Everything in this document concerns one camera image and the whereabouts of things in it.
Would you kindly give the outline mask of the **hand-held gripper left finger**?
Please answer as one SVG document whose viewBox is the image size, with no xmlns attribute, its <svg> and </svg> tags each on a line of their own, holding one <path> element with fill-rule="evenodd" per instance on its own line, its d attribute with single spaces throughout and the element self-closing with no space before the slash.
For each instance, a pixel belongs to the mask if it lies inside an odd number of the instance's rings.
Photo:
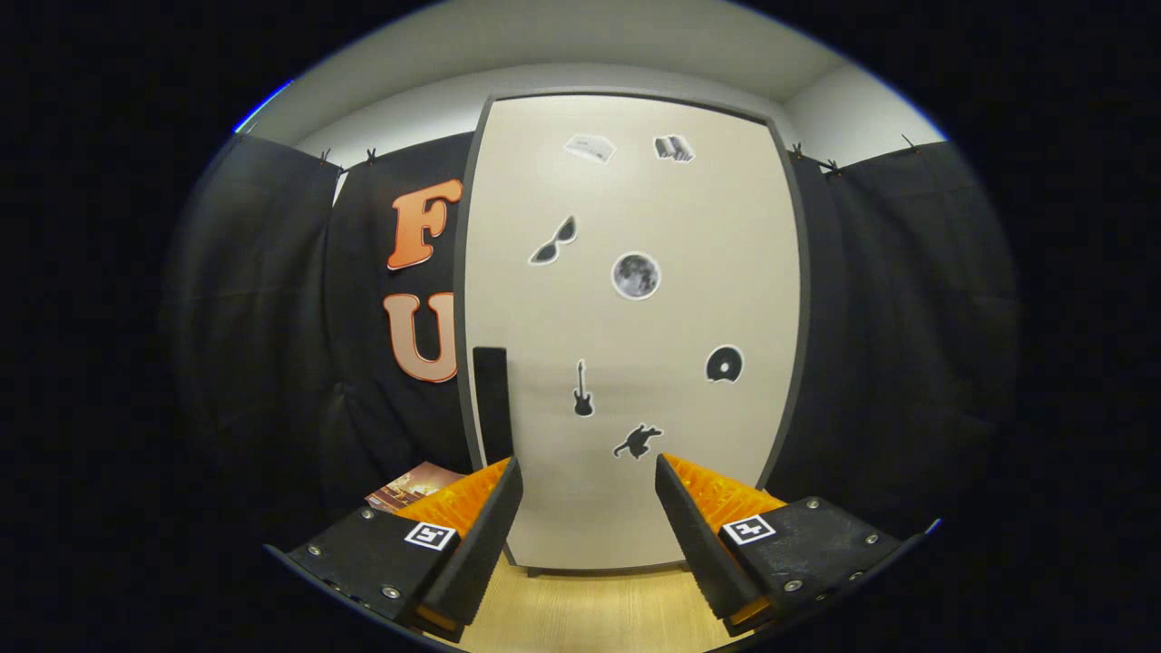
<svg viewBox="0 0 1161 653">
<path fill-rule="evenodd" d="M 279 565 L 381 627 L 459 643 L 473 624 L 522 501 L 515 455 L 397 510 L 361 507 Z"/>
</svg>

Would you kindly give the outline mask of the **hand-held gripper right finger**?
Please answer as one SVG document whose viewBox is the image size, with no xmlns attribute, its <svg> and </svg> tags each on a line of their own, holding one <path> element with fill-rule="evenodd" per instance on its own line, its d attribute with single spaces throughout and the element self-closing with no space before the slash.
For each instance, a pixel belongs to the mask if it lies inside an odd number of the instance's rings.
<svg viewBox="0 0 1161 653">
<path fill-rule="evenodd" d="M 796 627 L 902 558 L 908 541 L 825 498 L 785 502 L 657 455 L 655 491 L 704 600 L 729 636 Z"/>
</svg>

